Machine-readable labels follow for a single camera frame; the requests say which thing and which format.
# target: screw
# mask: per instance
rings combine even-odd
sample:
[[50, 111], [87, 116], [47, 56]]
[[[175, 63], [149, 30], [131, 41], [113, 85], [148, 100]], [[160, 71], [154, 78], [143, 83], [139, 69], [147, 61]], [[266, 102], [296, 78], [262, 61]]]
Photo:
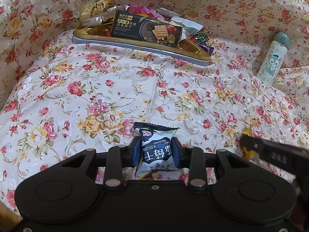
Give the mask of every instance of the screw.
[[194, 187], [202, 187], [202, 186], [205, 186], [206, 181], [202, 179], [193, 179], [190, 181], [190, 184]]
[[109, 186], [109, 187], [117, 187], [120, 185], [120, 180], [117, 179], [108, 179], [105, 182], [105, 185]]

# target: black biscuit box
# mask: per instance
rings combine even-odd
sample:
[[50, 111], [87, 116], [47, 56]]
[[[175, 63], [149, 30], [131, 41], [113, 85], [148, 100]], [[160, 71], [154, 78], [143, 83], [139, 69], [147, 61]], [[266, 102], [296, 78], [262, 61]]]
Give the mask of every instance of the black biscuit box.
[[182, 27], [168, 24], [149, 17], [117, 10], [110, 36], [151, 42], [177, 48]]

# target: gold tray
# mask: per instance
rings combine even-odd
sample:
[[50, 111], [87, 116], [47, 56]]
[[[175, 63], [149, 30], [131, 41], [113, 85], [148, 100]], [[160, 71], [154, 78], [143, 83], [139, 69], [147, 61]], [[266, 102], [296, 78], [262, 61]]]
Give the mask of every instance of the gold tray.
[[117, 38], [106, 36], [105, 33], [109, 32], [112, 27], [112, 23], [106, 23], [99, 26], [94, 26], [91, 28], [82, 27], [81, 25], [77, 26], [74, 30], [73, 34], [73, 42], [77, 44], [81, 43], [98, 43], [98, 41], [110, 42], [110, 45], [115, 46], [125, 46], [130, 45], [125, 48], [145, 50], [150, 52], [155, 52], [163, 55], [169, 55], [173, 58], [178, 58], [184, 61], [188, 61], [190, 63], [194, 63], [200, 66], [208, 65], [207, 62], [211, 59], [211, 54], [207, 54], [201, 47], [196, 45], [189, 39], [184, 39], [180, 41], [179, 46], [182, 49], [172, 48], [164, 45], [160, 45], [157, 43], [149, 43], [131, 39]]

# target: floral bedsheet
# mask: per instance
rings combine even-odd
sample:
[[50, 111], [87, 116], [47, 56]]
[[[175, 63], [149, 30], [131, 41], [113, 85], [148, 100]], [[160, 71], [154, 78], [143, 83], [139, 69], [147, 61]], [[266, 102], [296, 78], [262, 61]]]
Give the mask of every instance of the floral bedsheet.
[[[206, 67], [73, 44], [79, 8], [94, 1], [0, 1], [0, 196], [11, 210], [18, 212], [14, 192], [23, 179], [86, 148], [129, 144], [134, 121], [180, 127], [184, 146], [208, 153], [241, 155], [239, 133], [247, 126], [256, 137], [308, 147], [309, 0], [110, 0], [166, 7], [203, 24], [215, 47]], [[291, 46], [270, 87], [255, 74], [276, 31]], [[133, 173], [124, 170], [127, 179]], [[186, 181], [188, 171], [142, 178]]]

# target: water bottle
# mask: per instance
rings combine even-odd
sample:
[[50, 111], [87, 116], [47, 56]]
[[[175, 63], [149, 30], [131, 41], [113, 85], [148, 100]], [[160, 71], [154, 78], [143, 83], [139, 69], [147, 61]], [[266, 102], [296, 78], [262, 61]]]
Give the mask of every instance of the water bottle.
[[289, 44], [290, 38], [287, 34], [283, 32], [275, 34], [261, 68], [256, 75], [264, 84], [272, 85], [284, 61]]

